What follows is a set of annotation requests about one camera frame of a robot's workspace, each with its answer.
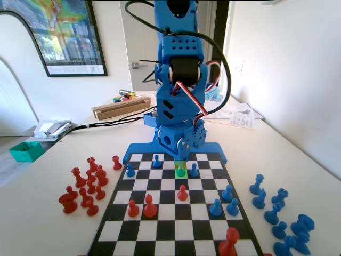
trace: green container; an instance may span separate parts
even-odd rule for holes
[[[40,142],[23,142],[10,149],[17,162],[34,162],[45,153]]]

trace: wall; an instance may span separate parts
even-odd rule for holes
[[[232,94],[341,178],[341,2],[261,3],[234,2]]]
[[[80,123],[91,108],[106,103],[119,89],[131,90],[128,58],[118,1],[93,1],[107,77],[47,77],[34,44],[19,20],[0,15],[0,58],[15,73],[39,120]]]

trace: framed poster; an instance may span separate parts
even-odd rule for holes
[[[108,75],[91,1],[0,0],[0,14],[24,24],[48,76]]]

